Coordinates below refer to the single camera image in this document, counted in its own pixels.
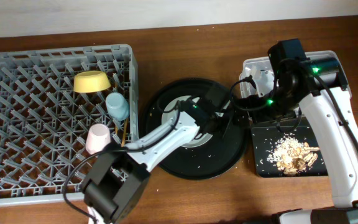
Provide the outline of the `pink plastic cup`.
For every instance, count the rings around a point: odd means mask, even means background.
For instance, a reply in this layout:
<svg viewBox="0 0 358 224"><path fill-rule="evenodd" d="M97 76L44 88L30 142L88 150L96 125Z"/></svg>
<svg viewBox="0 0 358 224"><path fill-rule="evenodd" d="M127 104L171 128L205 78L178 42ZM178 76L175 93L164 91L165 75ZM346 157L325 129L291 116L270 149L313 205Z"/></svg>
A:
<svg viewBox="0 0 358 224"><path fill-rule="evenodd" d="M102 151L110 142L109 128L104 124L94 124L88 131L85 148L89 154L95 154Z"/></svg>

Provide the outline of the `grey round plate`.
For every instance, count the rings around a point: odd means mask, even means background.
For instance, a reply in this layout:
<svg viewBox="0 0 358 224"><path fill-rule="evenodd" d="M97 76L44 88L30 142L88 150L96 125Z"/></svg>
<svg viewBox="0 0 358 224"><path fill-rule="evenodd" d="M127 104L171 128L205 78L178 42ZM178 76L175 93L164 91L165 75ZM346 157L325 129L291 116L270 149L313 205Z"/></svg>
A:
<svg viewBox="0 0 358 224"><path fill-rule="evenodd" d="M162 147L196 148L210 142L228 123L224 113L207 113L208 105L195 96L179 96L164 108L161 123L166 130Z"/></svg>

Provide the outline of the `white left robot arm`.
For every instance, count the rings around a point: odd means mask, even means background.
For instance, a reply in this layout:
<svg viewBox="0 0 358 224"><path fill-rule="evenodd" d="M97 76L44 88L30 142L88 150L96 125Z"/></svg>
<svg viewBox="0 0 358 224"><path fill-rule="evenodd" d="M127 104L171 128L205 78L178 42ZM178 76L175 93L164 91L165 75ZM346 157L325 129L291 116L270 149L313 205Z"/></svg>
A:
<svg viewBox="0 0 358 224"><path fill-rule="evenodd" d="M111 143L96 152L91 170L81 183L90 223L116 223L139 201L151 171L179 147L206 146L217 137L227 96L215 90L176 103L176 115L143 138L117 147Z"/></svg>

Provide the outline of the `light blue plastic cup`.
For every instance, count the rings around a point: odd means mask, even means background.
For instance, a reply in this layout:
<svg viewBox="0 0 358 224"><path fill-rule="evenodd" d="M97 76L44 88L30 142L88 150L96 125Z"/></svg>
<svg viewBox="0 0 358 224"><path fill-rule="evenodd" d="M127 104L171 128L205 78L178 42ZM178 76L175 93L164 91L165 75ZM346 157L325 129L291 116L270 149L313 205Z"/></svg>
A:
<svg viewBox="0 0 358 224"><path fill-rule="evenodd" d="M106 109L108 114L118 120L123 121L129 116L129 104L124 96L118 92L112 92L106 97Z"/></svg>

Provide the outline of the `food scraps pile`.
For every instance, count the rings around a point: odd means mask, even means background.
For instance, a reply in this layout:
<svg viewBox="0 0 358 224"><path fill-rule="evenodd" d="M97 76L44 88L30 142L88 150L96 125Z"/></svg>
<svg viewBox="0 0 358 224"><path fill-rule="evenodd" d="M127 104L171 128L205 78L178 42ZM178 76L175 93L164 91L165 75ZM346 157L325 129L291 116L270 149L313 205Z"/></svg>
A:
<svg viewBox="0 0 358 224"><path fill-rule="evenodd" d="M267 162L273 164L284 176L297 176L313 167L319 151L319 147L300 142L287 134L268 151Z"/></svg>

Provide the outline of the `yellow plastic bowl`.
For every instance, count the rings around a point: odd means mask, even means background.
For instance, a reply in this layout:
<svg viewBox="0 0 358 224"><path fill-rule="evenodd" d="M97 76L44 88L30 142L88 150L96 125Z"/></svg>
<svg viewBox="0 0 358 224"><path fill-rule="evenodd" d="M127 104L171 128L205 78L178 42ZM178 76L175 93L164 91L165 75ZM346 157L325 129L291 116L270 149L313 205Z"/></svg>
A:
<svg viewBox="0 0 358 224"><path fill-rule="evenodd" d="M77 93L94 93L111 87L105 72L87 71L74 76L73 90Z"/></svg>

